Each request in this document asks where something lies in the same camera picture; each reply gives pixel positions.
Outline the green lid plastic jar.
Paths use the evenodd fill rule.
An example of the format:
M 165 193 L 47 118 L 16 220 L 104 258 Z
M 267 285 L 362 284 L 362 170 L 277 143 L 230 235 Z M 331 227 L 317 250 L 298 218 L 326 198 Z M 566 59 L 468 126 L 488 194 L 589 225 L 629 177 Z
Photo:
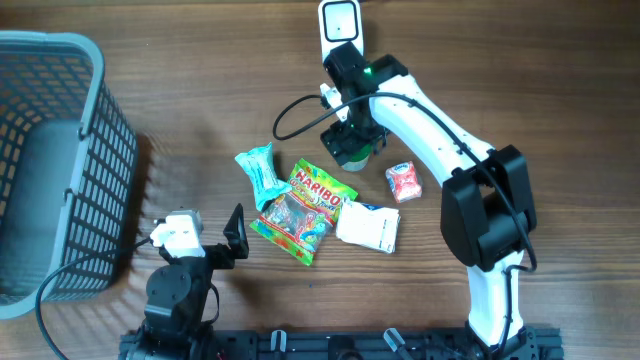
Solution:
M 366 167 L 369 157 L 371 155 L 371 152 L 372 150 L 370 146 L 361 148 L 345 164 L 342 165 L 342 168 L 348 172 L 361 171 Z

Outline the red Kleenex tissue pack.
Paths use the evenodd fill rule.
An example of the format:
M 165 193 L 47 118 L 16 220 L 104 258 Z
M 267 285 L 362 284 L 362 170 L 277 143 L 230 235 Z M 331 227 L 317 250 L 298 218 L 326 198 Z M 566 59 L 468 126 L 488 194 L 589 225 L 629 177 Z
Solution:
M 388 168 L 385 177 L 397 203 L 403 203 L 422 195 L 422 185 L 412 161 Z

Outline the Haribo gummy candy bag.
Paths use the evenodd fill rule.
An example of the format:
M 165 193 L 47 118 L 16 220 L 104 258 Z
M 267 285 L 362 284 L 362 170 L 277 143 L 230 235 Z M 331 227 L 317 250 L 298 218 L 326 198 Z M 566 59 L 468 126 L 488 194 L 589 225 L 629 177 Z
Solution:
M 250 227 L 310 266 L 337 225 L 343 203 L 355 200 L 358 192 L 305 159 L 295 164 L 288 184 L 291 190 L 273 200 Z

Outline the teal wet wipes pack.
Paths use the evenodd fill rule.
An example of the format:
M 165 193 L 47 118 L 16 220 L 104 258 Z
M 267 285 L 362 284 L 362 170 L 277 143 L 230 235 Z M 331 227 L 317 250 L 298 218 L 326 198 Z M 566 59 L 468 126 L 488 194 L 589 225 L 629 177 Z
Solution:
M 235 157 L 235 161 L 252 184 L 258 211 L 263 211 L 269 201 L 291 190 L 291 186 L 276 174 L 272 143 L 240 153 Z

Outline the white paper tissue pack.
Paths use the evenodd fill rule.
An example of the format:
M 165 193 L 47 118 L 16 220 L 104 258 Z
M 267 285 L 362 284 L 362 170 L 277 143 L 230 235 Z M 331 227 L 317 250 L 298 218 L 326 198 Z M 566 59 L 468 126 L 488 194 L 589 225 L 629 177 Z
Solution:
M 399 221 L 397 209 L 347 200 L 340 211 L 336 236 L 348 244 L 392 254 Z

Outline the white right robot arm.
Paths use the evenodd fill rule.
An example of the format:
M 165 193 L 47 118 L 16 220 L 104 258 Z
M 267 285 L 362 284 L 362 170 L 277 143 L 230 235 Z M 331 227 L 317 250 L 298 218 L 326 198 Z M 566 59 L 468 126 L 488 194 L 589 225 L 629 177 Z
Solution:
M 323 145 L 344 166 L 394 134 L 427 167 L 441 187 L 442 237 L 468 271 L 474 340 L 489 359 L 513 352 L 524 327 L 517 276 L 537 268 L 525 157 L 512 145 L 497 150 L 462 129 L 391 55 L 369 62 L 343 42 L 325 50 L 322 62 L 334 83 L 323 94 L 325 104 L 346 113 L 322 133 Z

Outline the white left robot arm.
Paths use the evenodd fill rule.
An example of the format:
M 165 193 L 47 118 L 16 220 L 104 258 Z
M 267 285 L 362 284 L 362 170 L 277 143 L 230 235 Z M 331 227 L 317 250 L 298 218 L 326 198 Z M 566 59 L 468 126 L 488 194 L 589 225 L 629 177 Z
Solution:
M 225 225 L 224 243 L 202 244 L 203 230 L 195 209 L 172 211 L 155 222 L 150 242 L 167 264 L 147 280 L 145 318 L 138 330 L 121 337 L 121 359 L 227 357 L 213 330 L 218 317 L 205 320 L 203 314 L 208 294 L 219 294 L 213 272 L 230 270 L 249 255 L 243 206 L 234 208 Z

